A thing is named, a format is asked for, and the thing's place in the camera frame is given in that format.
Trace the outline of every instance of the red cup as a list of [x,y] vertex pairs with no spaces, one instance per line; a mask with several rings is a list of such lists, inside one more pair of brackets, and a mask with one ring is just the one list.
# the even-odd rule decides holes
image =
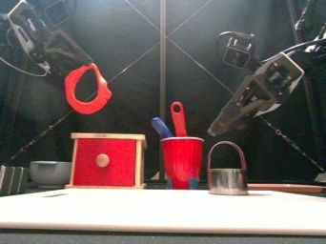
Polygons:
[[161,140],[168,189],[197,189],[203,144],[204,140],[199,137],[168,137]]

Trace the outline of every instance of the table surface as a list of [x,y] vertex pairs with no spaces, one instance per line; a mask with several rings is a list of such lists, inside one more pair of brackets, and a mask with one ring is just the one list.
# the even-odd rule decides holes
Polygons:
[[249,191],[64,189],[0,198],[0,229],[326,235],[326,198]]

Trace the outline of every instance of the red box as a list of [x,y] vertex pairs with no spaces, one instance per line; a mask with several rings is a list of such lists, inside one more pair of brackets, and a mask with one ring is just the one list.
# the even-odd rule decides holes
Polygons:
[[145,136],[72,133],[72,169],[66,188],[144,188]]

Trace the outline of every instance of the silver pail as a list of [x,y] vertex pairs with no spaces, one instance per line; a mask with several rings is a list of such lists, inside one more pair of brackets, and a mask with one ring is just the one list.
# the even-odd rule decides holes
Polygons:
[[[241,169],[209,169],[211,152],[213,148],[221,144],[228,144],[237,150]],[[244,154],[237,145],[229,141],[221,141],[216,143],[209,149],[207,159],[207,180],[208,193],[211,194],[248,194]]]

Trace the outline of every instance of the drawer knob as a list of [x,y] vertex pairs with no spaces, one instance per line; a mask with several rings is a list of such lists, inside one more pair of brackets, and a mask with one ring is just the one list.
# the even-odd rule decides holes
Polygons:
[[106,154],[100,154],[97,157],[96,157],[96,165],[102,168],[108,165],[109,163],[109,158],[108,158],[108,155]]

